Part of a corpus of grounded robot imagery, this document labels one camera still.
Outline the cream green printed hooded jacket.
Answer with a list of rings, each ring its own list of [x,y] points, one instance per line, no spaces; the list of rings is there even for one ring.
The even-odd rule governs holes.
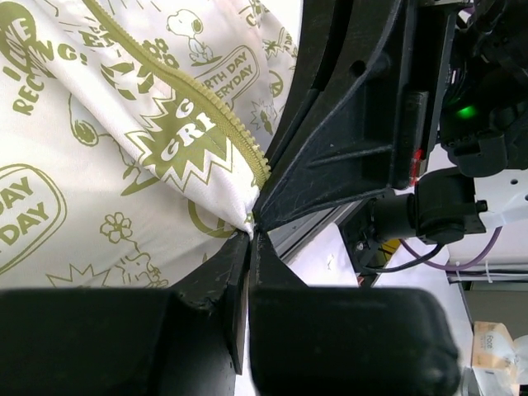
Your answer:
[[[261,1],[2,2],[2,288],[167,287],[252,235],[297,44]]]

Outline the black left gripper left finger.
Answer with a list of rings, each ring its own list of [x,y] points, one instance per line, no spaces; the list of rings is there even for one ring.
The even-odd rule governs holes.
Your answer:
[[[166,289],[1,293],[4,395],[231,395],[249,238]]]

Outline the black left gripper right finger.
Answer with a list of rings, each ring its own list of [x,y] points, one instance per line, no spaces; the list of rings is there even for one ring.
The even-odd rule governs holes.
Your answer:
[[[251,247],[249,357],[260,395],[452,395],[461,381],[431,293],[306,285],[265,233]]]

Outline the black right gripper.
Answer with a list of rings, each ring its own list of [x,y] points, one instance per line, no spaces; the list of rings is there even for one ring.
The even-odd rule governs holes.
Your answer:
[[[254,208],[273,230],[427,174],[455,1],[307,1],[285,113]]]

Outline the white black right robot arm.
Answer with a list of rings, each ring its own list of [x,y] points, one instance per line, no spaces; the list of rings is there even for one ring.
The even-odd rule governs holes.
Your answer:
[[[527,216],[524,1],[306,1],[258,232],[353,201],[352,246]]]

